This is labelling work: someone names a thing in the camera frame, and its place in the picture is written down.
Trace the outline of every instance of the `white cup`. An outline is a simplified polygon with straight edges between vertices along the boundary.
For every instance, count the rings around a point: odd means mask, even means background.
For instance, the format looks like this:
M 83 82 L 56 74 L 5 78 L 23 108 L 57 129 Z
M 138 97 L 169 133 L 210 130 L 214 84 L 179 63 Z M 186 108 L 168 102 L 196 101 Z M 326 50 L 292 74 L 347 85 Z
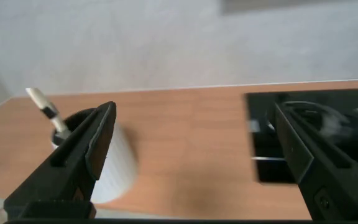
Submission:
M 55 138 L 52 139 L 53 149 L 56 149 L 58 145 L 53 142 Z M 91 202 L 106 203 L 119 198 L 132 187 L 136 177 L 137 164 L 134 154 L 116 121 L 102 173 L 95 183 Z

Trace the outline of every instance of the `wooden table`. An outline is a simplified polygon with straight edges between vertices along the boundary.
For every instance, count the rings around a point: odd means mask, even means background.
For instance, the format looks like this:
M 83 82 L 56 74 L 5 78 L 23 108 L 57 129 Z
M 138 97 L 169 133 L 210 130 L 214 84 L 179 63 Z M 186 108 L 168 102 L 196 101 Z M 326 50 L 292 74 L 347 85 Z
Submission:
M 310 219 L 298 187 L 260 184 L 243 94 L 358 88 L 358 82 L 53 96 L 63 116 L 108 100 L 139 160 L 133 188 L 102 208 L 185 218 Z M 0 197 L 52 151 L 52 125 L 29 98 L 0 106 Z

